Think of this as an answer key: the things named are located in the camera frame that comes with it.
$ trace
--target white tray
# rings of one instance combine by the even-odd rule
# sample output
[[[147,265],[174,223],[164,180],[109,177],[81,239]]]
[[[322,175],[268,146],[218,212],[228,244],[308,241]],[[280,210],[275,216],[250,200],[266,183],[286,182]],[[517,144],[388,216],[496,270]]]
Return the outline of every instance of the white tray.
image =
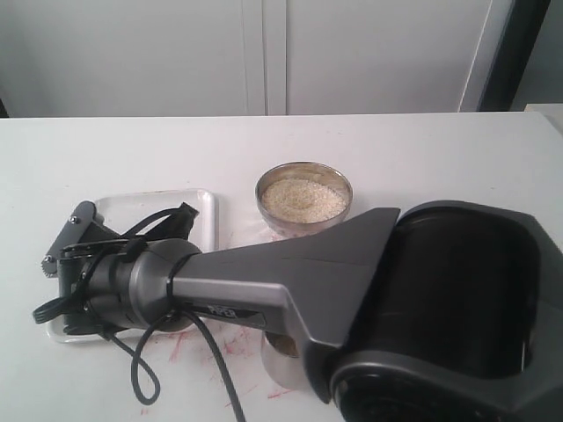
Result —
[[[118,233],[123,233],[144,217],[166,208],[178,207],[182,202],[200,212],[195,219],[189,241],[203,252],[214,251],[216,249],[216,202],[213,194],[204,189],[110,196],[96,200],[95,204],[98,212],[104,216],[104,225]],[[63,332],[63,328],[62,316],[59,316],[47,323],[47,334],[59,343],[83,343],[101,339],[98,335],[69,336]],[[142,330],[125,330],[120,332],[118,337],[139,338],[142,334]]]

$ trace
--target metal bowl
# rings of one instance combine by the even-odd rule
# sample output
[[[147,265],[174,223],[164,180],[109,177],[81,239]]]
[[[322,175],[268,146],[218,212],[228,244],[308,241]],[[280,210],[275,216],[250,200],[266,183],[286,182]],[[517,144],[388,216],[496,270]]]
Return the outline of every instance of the metal bowl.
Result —
[[[264,368],[275,383],[284,389],[309,387],[302,360],[291,337],[264,331],[260,352]]]
[[[333,218],[322,222],[289,222],[270,214],[262,203],[262,195],[273,183],[288,178],[300,178],[328,186],[346,202],[344,210]],[[318,163],[295,162],[278,165],[267,171],[256,184],[256,201],[258,210],[267,225],[284,237],[301,237],[318,233],[342,222],[352,204],[352,186],[342,173]]]

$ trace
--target robotic arm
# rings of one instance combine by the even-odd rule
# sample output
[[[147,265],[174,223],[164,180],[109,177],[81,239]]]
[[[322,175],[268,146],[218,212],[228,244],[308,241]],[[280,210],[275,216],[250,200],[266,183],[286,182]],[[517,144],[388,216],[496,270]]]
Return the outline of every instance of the robotic arm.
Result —
[[[563,368],[538,361],[563,353],[563,295],[548,308],[538,295],[542,257],[561,254],[532,217],[438,202],[397,221],[375,208],[315,236],[201,253],[187,241],[197,212],[165,211],[118,235],[80,204],[45,261],[61,297],[36,321],[65,315],[66,332],[105,336],[164,318],[158,329],[176,331],[189,319],[165,317],[183,309],[286,334],[346,420],[528,420],[538,403],[553,418],[529,420],[561,420]]]

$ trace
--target cabinet door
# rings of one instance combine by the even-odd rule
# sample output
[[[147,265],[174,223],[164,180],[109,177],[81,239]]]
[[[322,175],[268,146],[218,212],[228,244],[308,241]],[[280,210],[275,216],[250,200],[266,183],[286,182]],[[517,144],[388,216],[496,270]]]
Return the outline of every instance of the cabinet door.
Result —
[[[264,114],[261,2],[0,4],[14,117]]]
[[[288,114],[476,110],[511,0],[287,0],[266,40],[284,32]],[[285,31],[274,32],[271,26]],[[267,94],[278,71],[267,48]]]

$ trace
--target white table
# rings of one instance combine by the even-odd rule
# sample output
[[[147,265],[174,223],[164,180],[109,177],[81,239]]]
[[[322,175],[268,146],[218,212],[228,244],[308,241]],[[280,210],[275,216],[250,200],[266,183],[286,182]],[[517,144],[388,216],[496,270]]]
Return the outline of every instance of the white table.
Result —
[[[125,353],[104,342],[56,344],[33,323],[32,310],[56,294],[40,260],[81,200],[203,187],[219,200],[220,246],[248,244],[263,228],[253,196],[259,176],[312,160],[348,176],[352,215],[475,201],[535,215],[563,246],[563,138],[538,113],[2,120],[0,140],[5,421],[234,420],[197,334],[148,344],[163,390],[144,408],[129,386]],[[244,334],[214,324],[219,342]],[[312,393],[280,395],[261,366],[258,332],[246,334],[244,347],[226,358],[249,421],[341,420]]]

